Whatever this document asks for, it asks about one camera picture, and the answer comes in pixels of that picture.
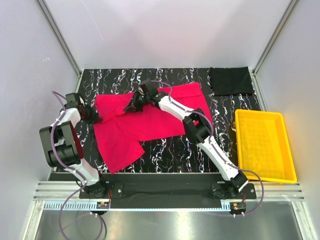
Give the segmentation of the pink t shirt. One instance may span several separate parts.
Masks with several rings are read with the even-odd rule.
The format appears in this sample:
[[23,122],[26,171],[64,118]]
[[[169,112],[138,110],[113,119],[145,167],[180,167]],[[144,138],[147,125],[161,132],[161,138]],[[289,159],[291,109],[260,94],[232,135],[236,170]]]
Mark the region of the pink t shirt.
[[134,163],[144,154],[140,143],[185,134],[171,114],[146,105],[142,112],[124,112],[133,93],[100,94],[94,106],[102,122],[93,125],[99,153],[110,173]]

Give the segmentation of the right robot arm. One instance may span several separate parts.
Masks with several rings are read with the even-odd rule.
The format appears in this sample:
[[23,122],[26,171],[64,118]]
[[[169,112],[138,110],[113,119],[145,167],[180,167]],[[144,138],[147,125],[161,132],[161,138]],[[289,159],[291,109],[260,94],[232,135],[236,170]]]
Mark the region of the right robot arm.
[[158,90],[154,80],[145,80],[138,85],[132,99],[123,109],[125,113],[142,112],[144,106],[151,105],[169,113],[180,120],[184,127],[186,138],[206,153],[209,159],[218,168],[225,190],[232,197],[240,194],[249,180],[243,171],[235,166],[219,147],[213,137],[214,128],[211,120],[200,109],[187,107],[172,97],[173,87],[168,93]]

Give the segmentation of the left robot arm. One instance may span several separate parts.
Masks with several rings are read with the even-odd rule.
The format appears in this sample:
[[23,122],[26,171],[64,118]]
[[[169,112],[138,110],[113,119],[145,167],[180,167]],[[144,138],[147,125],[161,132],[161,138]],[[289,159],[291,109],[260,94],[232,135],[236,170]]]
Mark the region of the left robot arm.
[[76,126],[84,121],[89,125],[102,122],[95,108],[85,102],[79,93],[64,97],[59,117],[53,124],[39,130],[45,159],[52,168],[72,173],[81,192],[102,198],[108,193],[106,181],[84,156],[84,150],[76,133]]

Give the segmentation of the left connector block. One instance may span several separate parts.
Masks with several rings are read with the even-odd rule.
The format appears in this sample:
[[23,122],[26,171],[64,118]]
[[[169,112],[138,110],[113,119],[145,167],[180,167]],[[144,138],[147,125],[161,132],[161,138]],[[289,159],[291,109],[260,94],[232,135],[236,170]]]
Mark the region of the left connector block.
[[107,201],[98,201],[96,204],[97,209],[109,209],[111,201],[108,199]]

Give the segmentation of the connector block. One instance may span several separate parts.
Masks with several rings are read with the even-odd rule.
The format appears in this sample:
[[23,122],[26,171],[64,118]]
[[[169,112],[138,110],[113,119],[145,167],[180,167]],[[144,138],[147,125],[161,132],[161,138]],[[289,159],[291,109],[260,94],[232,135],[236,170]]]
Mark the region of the connector block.
[[247,205],[246,205],[245,202],[238,202],[238,203],[235,202],[235,203],[232,204],[232,209],[234,211],[242,211],[242,212],[244,212],[246,210],[246,208],[247,208]]
[[109,209],[111,201],[108,199],[107,201],[98,201],[96,204],[97,209]]

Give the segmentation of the folded black t shirt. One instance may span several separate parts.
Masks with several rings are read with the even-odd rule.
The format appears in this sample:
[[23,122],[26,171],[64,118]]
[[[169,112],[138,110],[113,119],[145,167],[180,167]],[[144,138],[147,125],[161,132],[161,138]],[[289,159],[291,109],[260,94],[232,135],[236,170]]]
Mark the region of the folded black t shirt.
[[215,96],[252,95],[255,92],[247,66],[235,68],[211,67],[208,75]]

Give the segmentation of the yellow plastic bin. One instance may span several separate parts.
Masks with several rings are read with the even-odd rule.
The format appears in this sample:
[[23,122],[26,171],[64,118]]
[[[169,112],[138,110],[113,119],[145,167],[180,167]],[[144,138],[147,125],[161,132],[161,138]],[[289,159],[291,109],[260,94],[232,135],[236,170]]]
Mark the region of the yellow plastic bin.
[[279,112],[235,111],[238,167],[250,180],[297,183],[284,117]]

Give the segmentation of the right connector block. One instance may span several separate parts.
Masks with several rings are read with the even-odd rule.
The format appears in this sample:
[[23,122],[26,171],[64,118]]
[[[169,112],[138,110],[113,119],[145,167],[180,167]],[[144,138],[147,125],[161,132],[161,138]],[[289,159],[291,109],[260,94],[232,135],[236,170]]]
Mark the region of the right connector block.
[[246,205],[245,202],[238,202],[238,203],[235,202],[235,203],[232,204],[232,209],[234,211],[242,211],[242,212],[244,212],[246,210],[246,208],[247,208],[247,205]]

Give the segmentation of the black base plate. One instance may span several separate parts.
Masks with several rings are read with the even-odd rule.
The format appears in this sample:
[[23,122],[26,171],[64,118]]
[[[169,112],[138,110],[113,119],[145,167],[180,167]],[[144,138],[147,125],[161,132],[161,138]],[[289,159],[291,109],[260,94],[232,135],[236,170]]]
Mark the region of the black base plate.
[[[99,199],[173,199],[199,198],[213,200],[256,200],[257,195],[252,183],[237,194],[229,195],[225,182],[219,173],[104,173],[110,193]],[[80,198],[93,199],[84,192]]]

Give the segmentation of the left aluminium frame post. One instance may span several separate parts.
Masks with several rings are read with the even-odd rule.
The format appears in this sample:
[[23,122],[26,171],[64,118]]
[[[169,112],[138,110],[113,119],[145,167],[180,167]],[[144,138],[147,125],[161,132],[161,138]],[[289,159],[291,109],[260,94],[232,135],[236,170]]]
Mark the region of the left aluminium frame post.
[[71,68],[75,72],[75,74],[79,77],[82,73],[82,70],[80,69],[79,65],[76,62],[76,59],[74,58],[70,48],[68,47],[68,44],[63,37],[59,26],[51,13],[49,6],[47,5],[45,0],[35,0],[35,3],[38,5],[41,13],[43,14],[46,22],[48,23],[54,37],[56,38],[60,48],[62,49],[65,57],[67,58]]

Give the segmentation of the aluminium frame post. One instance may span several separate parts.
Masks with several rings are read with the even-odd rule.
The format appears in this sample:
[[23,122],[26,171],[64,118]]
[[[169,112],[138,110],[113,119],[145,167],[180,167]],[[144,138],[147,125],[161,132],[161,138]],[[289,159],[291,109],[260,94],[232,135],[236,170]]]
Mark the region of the aluminium frame post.
[[260,58],[258,59],[255,67],[252,69],[252,73],[254,75],[257,75],[259,70],[261,69],[263,63],[265,62],[265,60],[267,59],[269,53],[271,52],[271,50],[273,49],[273,46],[275,45],[276,41],[278,40],[278,38],[280,37],[283,29],[285,28],[287,22],[289,21],[291,15],[293,14],[293,12],[295,11],[297,5],[299,4],[300,0],[290,0],[284,13],[282,14],[278,24],[276,25],[269,41],[267,42]]
[[35,3],[38,5],[41,13],[43,14],[46,22],[48,23],[54,37],[56,38],[60,48],[62,49],[65,57],[67,58],[71,68],[75,72],[75,74],[79,77],[82,73],[82,70],[80,69],[79,65],[76,62],[76,59],[74,58],[70,48],[68,47],[68,44],[63,37],[59,26],[51,13],[49,6],[47,5],[45,0],[35,0]]

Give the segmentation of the right aluminium frame post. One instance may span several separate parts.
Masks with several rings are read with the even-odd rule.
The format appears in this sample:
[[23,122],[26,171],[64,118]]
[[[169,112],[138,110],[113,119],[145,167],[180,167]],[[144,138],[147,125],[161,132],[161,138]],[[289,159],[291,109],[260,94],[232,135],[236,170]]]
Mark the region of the right aluminium frame post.
[[280,37],[283,29],[285,28],[287,22],[289,21],[291,15],[293,14],[293,12],[295,11],[297,5],[299,4],[300,0],[290,0],[284,13],[282,14],[278,24],[276,25],[269,41],[267,42],[260,58],[258,59],[255,67],[252,69],[252,73],[254,75],[257,75],[259,70],[261,69],[263,63],[265,62],[265,60],[267,59],[269,53],[271,52],[271,50],[273,49],[273,46],[275,45],[276,41],[278,40],[278,38]]

